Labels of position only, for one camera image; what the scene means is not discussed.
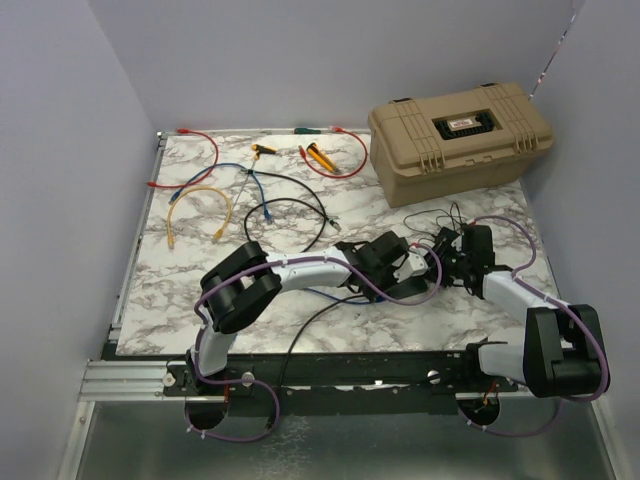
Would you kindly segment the black power adapter with cable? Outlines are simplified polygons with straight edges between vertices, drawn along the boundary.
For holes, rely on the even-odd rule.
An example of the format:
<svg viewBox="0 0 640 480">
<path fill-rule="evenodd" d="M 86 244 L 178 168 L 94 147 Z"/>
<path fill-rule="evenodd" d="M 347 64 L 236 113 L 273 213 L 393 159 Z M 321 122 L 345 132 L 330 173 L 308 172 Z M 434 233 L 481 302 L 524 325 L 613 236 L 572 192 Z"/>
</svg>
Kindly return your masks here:
<svg viewBox="0 0 640 480">
<path fill-rule="evenodd" d="M 407 207 L 400 225 L 408 233 L 434 239 L 442 228 L 459 233 L 472 219 L 458 202 L 435 206 L 418 203 Z"/>
</svg>

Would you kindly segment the black network switch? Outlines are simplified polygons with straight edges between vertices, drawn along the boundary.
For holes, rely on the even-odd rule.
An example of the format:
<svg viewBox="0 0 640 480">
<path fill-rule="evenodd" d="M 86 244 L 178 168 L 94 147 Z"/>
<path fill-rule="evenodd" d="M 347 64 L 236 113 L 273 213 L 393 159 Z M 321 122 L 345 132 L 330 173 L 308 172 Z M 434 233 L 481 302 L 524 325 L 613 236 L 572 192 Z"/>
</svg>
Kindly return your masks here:
<svg viewBox="0 0 640 480">
<path fill-rule="evenodd" d="M 386 294 L 394 299 L 403 300 L 424 294 L 429 289 L 429 283 L 422 277 L 410 277 L 391 286 Z"/>
</svg>

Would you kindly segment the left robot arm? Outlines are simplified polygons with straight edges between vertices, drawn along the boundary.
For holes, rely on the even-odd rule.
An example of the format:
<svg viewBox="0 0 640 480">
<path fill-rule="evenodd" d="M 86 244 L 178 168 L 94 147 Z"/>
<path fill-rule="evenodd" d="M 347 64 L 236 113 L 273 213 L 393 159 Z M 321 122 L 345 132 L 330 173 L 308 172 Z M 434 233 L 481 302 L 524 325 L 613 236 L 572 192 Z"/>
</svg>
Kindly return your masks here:
<svg viewBox="0 0 640 480">
<path fill-rule="evenodd" d="M 392 231 L 373 241 L 341 241 L 300 254 L 269 253 L 256 241 L 246 242 L 200 280 L 196 311 L 203 326 L 190 349 L 186 382 L 199 394 L 214 392 L 237 333 L 279 294 L 352 287 L 370 301 L 403 299 L 417 294 L 412 281 L 426 270 L 427 262 Z"/>
</svg>

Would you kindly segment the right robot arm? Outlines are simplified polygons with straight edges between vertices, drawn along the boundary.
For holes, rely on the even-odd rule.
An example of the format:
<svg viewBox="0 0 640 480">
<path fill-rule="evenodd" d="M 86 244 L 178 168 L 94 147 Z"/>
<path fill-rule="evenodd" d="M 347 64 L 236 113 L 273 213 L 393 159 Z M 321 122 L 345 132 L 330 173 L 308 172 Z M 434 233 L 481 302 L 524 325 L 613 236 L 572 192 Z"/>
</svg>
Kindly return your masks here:
<svg viewBox="0 0 640 480">
<path fill-rule="evenodd" d="M 460 285 L 524 326 L 518 344 L 499 341 L 471 347 L 474 358 L 459 367 L 461 383 L 481 391 L 495 376 L 526 386 L 539 398 L 590 401 L 610 385 L 600 320 L 587 304 L 569 304 L 528 284 L 506 265 L 498 265 L 491 228 L 448 227 L 435 236 L 441 269 L 432 278 L 443 287 Z"/>
</svg>

